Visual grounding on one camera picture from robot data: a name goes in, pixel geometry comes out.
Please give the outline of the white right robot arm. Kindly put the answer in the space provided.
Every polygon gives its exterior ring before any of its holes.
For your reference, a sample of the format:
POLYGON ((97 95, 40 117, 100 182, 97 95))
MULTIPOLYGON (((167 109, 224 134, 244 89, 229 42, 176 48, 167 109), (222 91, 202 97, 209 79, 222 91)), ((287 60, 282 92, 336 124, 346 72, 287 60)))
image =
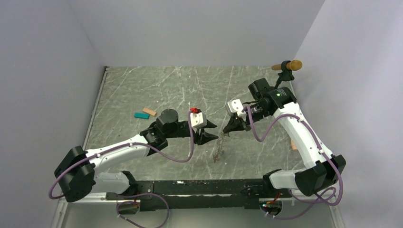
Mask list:
POLYGON ((272 198, 280 190, 288 189, 312 196, 340 181, 346 165, 344 157, 335 156, 319 139, 291 90, 270 86, 264 78, 254 81, 248 88, 254 99, 251 104, 243 104, 239 99, 226 103, 230 120, 223 133, 252 130, 257 135, 255 123, 273 116, 273 122, 280 123, 296 145, 304 164, 299 170, 277 169, 265 174, 263 193, 272 198))

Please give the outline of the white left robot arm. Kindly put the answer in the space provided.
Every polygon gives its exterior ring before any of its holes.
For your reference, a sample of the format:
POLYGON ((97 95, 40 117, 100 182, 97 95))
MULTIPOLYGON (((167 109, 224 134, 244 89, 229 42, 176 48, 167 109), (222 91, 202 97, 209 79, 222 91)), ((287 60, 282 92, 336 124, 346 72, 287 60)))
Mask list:
POLYGON ((128 171, 107 173, 107 169, 156 153, 173 162, 186 163, 192 158, 195 145, 218 139, 206 132, 216 127, 200 109, 191 108, 186 121, 179 121, 176 110, 166 109, 148 128, 127 140, 97 149, 84 150, 82 146, 70 149, 54 171, 56 181, 48 196, 76 202, 90 193, 111 192, 129 200, 138 193, 134 176, 128 171), (171 138, 189 138, 187 158, 180 160, 162 152, 171 138))

